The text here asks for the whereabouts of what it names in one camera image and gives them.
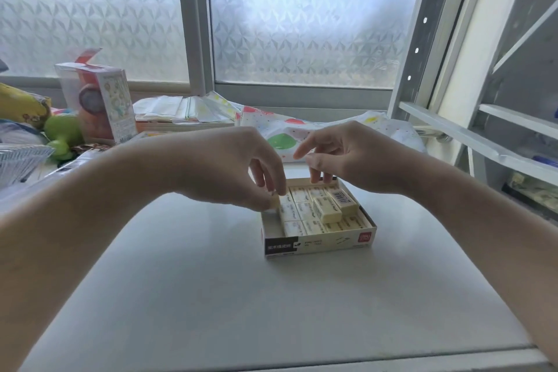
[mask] forearm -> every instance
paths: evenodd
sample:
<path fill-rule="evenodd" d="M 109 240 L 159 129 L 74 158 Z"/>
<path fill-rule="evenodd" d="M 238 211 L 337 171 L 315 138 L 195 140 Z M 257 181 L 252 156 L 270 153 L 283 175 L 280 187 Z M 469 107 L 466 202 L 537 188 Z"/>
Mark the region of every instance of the forearm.
<path fill-rule="evenodd" d="M 419 162 L 416 173 L 408 195 L 443 224 L 558 364 L 557 228 L 439 160 Z"/>
<path fill-rule="evenodd" d="M 19 367 L 122 227 L 161 193 L 142 182 L 141 164 L 123 153 L 112 149 L 0 219 L 6 370 Z"/>

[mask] green balloon print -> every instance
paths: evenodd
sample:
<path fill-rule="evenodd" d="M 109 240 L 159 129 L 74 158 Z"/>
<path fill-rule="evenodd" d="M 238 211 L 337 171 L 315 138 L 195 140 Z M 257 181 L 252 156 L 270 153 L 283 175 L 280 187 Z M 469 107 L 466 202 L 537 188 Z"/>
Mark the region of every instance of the green balloon print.
<path fill-rule="evenodd" d="M 267 142 L 276 150 L 290 149 L 296 145 L 296 140 L 288 134 L 274 135 L 269 137 Z"/>

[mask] hand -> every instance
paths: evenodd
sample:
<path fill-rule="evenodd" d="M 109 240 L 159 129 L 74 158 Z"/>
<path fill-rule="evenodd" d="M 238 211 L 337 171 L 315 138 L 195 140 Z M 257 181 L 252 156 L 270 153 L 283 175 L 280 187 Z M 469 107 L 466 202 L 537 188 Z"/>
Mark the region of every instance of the hand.
<path fill-rule="evenodd" d="M 146 159 L 150 182 L 165 192 L 264 211 L 271 206 L 269 191 L 287 191 L 281 158 L 255 128 L 172 133 L 131 145 Z"/>
<path fill-rule="evenodd" d="M 323 172 L 325 183 L 336 175 L 377 193 L 404 193 L 414 179 L 414 165 L 428 158 L 354 121 L 312 132 L 294 158 L 304 155 L 311 182 L 317 182 Z"/>

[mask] patterned glass pane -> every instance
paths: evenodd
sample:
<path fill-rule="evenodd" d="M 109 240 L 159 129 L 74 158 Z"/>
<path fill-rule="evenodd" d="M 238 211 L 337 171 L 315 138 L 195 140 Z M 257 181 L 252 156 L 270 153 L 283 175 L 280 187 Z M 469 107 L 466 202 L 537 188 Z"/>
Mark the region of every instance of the patterned glass pane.
<path fill-rule="evenodd" d="M 392 88 L 415 0 L 210 0 L 218 81 Z"/>
<path fill-rule="evenodd" d="M 179 0 L 0 0 L 0 58 L 17 76 L 55 76 L 85 47 L 129 79 L 187 82 Z"/>

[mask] red logo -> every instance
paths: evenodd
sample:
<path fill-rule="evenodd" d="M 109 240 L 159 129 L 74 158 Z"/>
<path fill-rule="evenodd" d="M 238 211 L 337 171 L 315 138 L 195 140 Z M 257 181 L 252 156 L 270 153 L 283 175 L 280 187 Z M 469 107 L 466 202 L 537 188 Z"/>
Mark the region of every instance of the red logo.
<path fill-rule="evenodd" d="M 372 233 L 370 231 L 364 233 L 361 232 L 358 236 L 358 242 L 369 242 L 371 237 Z"/>

